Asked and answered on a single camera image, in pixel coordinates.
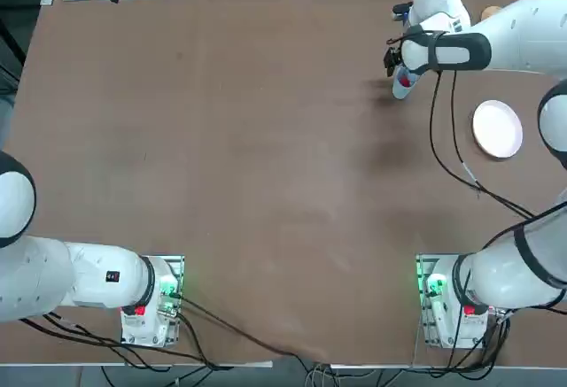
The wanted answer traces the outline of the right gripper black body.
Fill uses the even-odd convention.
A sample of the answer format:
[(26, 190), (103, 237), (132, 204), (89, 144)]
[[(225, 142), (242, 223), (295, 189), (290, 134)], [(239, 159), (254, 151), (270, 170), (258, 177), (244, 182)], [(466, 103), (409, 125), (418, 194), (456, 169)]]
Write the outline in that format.
[(387, 77), (393, 77), (394, 72), (403, 65), (401, 47), (389, 46), (383, 58), (384, 69)]

